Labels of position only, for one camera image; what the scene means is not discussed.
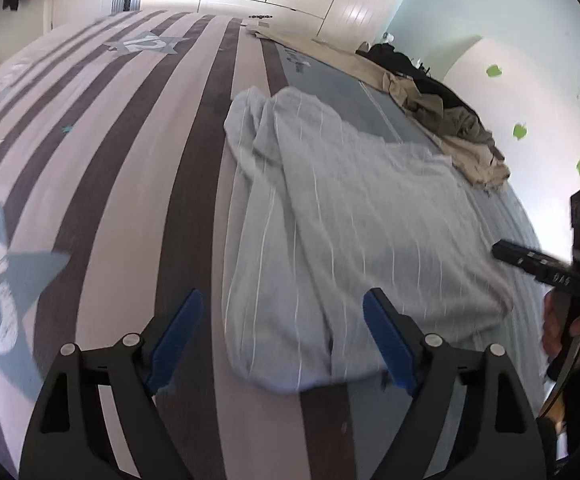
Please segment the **black garment on bed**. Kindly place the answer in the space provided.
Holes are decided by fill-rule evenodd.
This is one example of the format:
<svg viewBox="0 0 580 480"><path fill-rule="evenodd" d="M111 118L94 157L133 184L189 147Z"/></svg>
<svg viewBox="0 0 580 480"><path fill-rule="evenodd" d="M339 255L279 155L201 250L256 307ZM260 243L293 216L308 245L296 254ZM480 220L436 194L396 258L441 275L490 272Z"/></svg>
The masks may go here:
<svg viewBox="0 0 580 480"><path fill-rule="evenodd" d="M454 91L427 75L425 70L414 66L407 55L396 51L390 44L374 44L367 51L357 49L356 54L367 58L396 76L409 77L421 93L439 96L445 108L462 106L475 114L475 110L462 101Z"/></svg>

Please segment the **grey striped t-shirt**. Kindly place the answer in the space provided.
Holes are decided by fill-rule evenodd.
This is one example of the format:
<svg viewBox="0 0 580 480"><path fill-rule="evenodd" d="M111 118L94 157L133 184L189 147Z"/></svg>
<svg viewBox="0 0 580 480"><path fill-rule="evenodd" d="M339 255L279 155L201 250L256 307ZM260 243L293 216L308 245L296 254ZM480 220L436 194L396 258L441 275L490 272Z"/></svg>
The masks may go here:
<svg viewBox="0 0 580 480"><path fill-rule="evenodd" d="M447 157L361 132L290 87L240 92L224 127L244 181L223 306L228 359L242 377L290 393L383 370L363 319L375 287L449 341L512 311L506 274Z"/></svg>

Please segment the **beige trousers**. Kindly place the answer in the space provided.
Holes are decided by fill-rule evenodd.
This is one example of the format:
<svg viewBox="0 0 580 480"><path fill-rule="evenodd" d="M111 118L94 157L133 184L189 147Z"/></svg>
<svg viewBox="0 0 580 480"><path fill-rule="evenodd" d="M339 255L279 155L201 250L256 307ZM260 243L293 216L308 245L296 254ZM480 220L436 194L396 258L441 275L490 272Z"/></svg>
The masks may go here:
<svg viewBox="0 0 580 480"><path fill-rule="evenodd" d="M247 30L325 63L390 96L406 115L420 126L425 135L442 151L442 154L451 158L454 166L472 185L481 188L498 188L509 179L510 169L504 161L495 159L487 146L473 144L452 136L449 138L436 136L422 126L409 110L405 109L405 101L409 94L425 94L418 90L409 77L396 76L367 58L330 46L319 39L291 34L291 32L277 32L269 27L253 24L247 26Z"/></svg>

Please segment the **white headboard with apples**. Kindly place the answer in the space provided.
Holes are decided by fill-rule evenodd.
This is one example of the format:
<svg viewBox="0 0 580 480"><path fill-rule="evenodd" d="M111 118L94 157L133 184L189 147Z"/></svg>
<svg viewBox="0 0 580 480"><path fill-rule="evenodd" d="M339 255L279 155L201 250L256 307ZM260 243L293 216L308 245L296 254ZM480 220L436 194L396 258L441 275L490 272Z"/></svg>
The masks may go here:
<svg viewBox="0 0 580 480"><path fill-rule="evenodd" d="M580 190L578 107L521 52L488 38L454 62L444 84L492 132L540 248L568 260L570 196Z"/></svg>

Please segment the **olive green garment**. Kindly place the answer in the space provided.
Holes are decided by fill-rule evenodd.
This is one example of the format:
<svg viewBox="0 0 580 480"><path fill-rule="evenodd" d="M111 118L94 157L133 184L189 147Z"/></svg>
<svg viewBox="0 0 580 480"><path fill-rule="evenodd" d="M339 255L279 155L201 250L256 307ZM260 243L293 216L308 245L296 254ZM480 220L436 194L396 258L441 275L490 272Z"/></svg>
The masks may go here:
<svg viewBox="0 0 580 480"><path fill-rule="evenodd" d="M504 161L492 133L484 127L480 117L464 106L446 108L442 99L434 94L409 94L405 109L436 136L452 136L473 144L485 145L495 159Z"/></svg>

